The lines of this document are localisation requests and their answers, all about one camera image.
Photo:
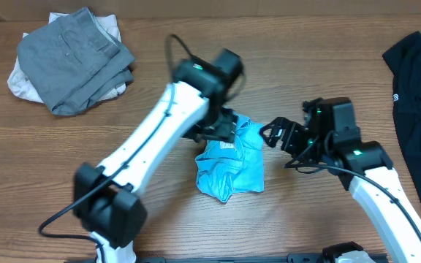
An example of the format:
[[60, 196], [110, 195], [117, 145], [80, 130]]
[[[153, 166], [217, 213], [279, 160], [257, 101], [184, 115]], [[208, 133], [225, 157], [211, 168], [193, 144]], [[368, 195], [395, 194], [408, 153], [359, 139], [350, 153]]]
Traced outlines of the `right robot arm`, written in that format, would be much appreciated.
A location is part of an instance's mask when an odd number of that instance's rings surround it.
[[289, 153], [287, 169], [322, 170], [339, 178], [375, 226], [394, 262], [421, 262], [421, 218], [401, 185], [391, 158], [377, 141], [363, 142], [347, 97], [303, 103], [305, 123], [277, 117], [259, 133]]

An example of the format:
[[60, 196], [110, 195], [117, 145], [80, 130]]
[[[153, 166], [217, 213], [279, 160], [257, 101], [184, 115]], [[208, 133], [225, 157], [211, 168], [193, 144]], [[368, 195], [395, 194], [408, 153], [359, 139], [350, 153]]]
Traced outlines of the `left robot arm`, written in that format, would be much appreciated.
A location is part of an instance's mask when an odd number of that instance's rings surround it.
[[96, 262], [135, 262], [133, 241], [147, 217], [140, 197], [180, 138], [234, 142], [238, 117], [225, 103], [241, 75], [241, 58], [228, 49], [212, 63], [182, 60], [133, 134], [97, 166], [76, 171], [73, 213], [96, 243]]

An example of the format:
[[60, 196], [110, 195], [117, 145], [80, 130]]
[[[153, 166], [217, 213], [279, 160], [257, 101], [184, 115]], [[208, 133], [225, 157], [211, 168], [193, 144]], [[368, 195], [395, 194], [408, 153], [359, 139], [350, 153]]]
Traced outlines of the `grey folded trousers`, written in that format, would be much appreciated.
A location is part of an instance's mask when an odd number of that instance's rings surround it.
[[87, 7], [62, 15], [24, 37], [21, 71], [54, 115], [77, 115], [112, 99], [133, 81], [134, 56]]

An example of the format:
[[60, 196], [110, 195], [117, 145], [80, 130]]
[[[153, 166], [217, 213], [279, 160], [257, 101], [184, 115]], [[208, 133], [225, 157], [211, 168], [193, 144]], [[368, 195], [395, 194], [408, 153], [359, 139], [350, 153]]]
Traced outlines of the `light blue printed t-shirt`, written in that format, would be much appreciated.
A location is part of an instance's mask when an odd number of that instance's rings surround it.
[[196, 186], [202, 193], [225, 203], [233, 194], [264, 191], [261, 128], [262, 124], [239, 115], [233, 143], [207, 141], [195, 159]]

